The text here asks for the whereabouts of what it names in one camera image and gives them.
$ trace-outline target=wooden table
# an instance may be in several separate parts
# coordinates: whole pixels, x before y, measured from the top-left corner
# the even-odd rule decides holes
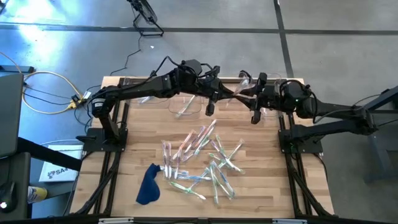
[[[104,77],[103,86],[117,85],[120,77]],[[236,84],[227,84],[233,89]],[[122,153],[118,181],[113,201],[112,216],[129,217],[239,217],[239,218],[289,218],[293,217],[292,199],[284,155],[280,153],[277,131],[279,122],[275,111],[269,111],[267,117],[257,125],[250,123],[252,113],[240,102],[233,100],[226,107],[225,101],[217,102],[214,115],[207,117],[205,108],[207,100],[196,97],[188,113],[191,115],[175,117],[190,95],[180,94],[169,100],[153,99],[144,105],[131,102],[127,126],[129,137],[126,151]],[[119,110],[119,119],[123,111]],[[148,205],[136,202],[143,175],[152,164],[163,164],[161,140],[170,141],[173,154],[177,152],[180,142],[194,129],[208,126],[217,119],[215,134],[219,134],[227,154],[242,138],[244,146],[234,157],[234,164],[244,169],[244,175],[223,168],[228,181],[236,192],[234,200],[228,200],[222,191],[219,192],[220,206],[213,201],[211,181],[199,183],[194,190],[204,195],[202,201],[195,196],[179,192],[164,179],[159,172],[156,182],[160,187],[160,198]],[[311,125],[310,119],[295,117],[297,124]],[[98,120],[94,127],[100,127]],[[211,162],[208,152],[215,150],[207,145],[197,158],[191,158],[181,169],[192,175],[200,175]],[[103,152],[92,153],[83,161],[78,179],[71,212],[83,206],[98,185]],[[324,208],[333,213],[328,184],[321,162],[311,154],[303,154],[303,164],[307,184]],[[191,181],[178,181],[189,187]],[[297,194],[300,208],[304,211],[303,197],[299,187]],[[102,209],[106,205],[108,187],[104,191]]]

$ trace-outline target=blue cloth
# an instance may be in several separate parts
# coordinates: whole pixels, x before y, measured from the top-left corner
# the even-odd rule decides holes
[[[155,182],[156,173],[160,171],[160,166],[151,164],[145,172],[142,180],[136,202],[141,205],[146,205],[149,202],[154,202],[160,197],[159,186]]]

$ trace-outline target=blue towel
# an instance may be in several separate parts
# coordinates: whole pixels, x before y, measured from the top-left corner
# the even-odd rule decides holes
[[[136,202],[141,205],[146,205],[149,202],[154,202],[160,197],[160,190],[155,182],[156,173],[160,171],[160,166],[151,164],[145,172],[142,180]]]

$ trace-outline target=concrete floor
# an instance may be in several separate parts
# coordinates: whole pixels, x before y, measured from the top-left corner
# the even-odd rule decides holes
[[[166,55],[176,61],[195,58],[221,66],[221,75],[242,69],[257,76],[277,72],[304,78],[320,100],[352,104],[398,84],[398,35],[287,35],[293,73],[287,73],[273,0],[150,0],[159,24],[170,28],[245,28],[251,33],[167,32],[163,38],[141,39],[142,52],[130,58],[128,69],[116,74],[148,75]],[[279,0],[286,29],[398,30],[394,0]],[[137,32],[51,31],[37,23],[62,26],[131,27],[126,1],[8,0],[0,14],[0,51],[20,65],[61,73],[80,91],[101,83],[102,77],[124,65],[137,50]],[[9,64],[4,58],[0,63]],[[163,72],[172,68],[166,65]],[[60,95],[72,89],[49,75],[29,80],[34,88]],[[29,99],[36,108],[59,106]],[[85,120],[84,111],[80,111]],[[20,136],[37,143],[73,139],[83,134],[73,111],[44,115],[22,106]],[[345,218],[397,222],[398,182],[367,185],[363,177],[375,171],[366,137],[336,134],[322,140],[331,199]],[[31,179],[38,179],[42,162],[32,161]],[[34,204],[33,217],[60,215],[67,195]]]

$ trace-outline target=gray floor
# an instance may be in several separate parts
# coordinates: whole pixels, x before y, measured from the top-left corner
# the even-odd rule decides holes
[[[272,0],[150,0],[163,27],[277,29]],[[398,30],[398,2],[393,0],[280,0],[286,29]],[[38,23],[73,26],[131,27],[126,1],[8,0],[0,25]],[[136,32],[47,31],[18,26],[0,30],[0,51],[21,65],[61,73],[80,91],[101,83],[105,75],[124,65],[137,50]],[[398,84],[398,35],[287,35],[294,77],[304,78],[320,100],[352,104]],[[148,75],[170,55],[175,60],[196,58],[221,66],[221,75],[245,69],[259,72],[285,69],[279,34],[167,32],[163,38],[141,39],[142,52],[130,58],[128,69],[117,75]],[[9,64],[0,58],[0,63]],[[172,68],[166,65],[163,72]],[[69,96],[72,89],[49,75],[37,75],[34,88]],[[57,100],[45,96],[48,100]],[[59,106],[29,99],[36,108]],[[81,120],[86,116],[83,111]],[[20,136],[37,143],[71,139],[83,134],[73,112],[44,115],[22,106]],[[363,177],[375,172],[366,137],[336,134],[322,140],[329,187],[337,215],[345,218],[398,222],[398,181],[367,185]],[[32,179],[40,161],[32,162]],[[60,215],[66,195],[34,205],[34,217]]]

